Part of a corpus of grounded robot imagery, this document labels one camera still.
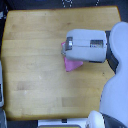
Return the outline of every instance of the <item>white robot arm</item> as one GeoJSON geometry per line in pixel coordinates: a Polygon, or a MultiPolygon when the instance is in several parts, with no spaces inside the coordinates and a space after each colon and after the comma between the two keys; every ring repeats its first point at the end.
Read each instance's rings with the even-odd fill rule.
{"type": "Polygon", "coordinates": [[[104,31],[71,30],[62,48],[67,59],[88,62],[104,62],[108,49],[118,62],[116,74],[104,86],[99,112],[90,113],[87,128],[128,127],[128,23],[117,23],[108,41],[104,31]]]}

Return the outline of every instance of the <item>pink object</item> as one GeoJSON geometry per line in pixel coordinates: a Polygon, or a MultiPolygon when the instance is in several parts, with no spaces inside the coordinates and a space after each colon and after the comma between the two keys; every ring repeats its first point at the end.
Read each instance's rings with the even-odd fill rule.
{"type": "Polygon", "coordinates": [[[65,63],[66,72],[70,72],[70,71],[80,67],[81,65],[83,65],[83,61],[71,61],[71,60],[68,60],[66,57],[64,57],[64,63],[65,63]]]}

